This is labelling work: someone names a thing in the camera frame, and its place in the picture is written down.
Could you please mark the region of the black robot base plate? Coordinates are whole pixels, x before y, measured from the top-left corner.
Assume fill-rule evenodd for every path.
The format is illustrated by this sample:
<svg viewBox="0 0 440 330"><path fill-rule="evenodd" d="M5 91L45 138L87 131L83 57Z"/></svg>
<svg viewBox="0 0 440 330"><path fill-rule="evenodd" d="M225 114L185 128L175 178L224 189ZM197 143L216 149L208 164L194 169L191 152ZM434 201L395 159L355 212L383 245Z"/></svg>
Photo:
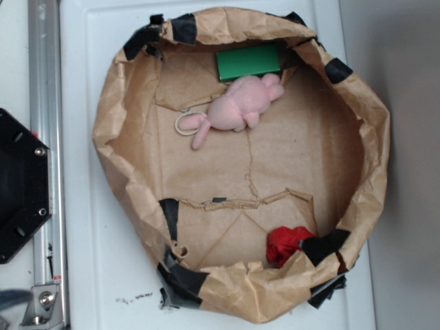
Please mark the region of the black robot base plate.
<svg viewBox="0 0 440 330"><path fill-rule="evenodd" d="M1 109L1 264L51 216L49 149Z"/></svg>

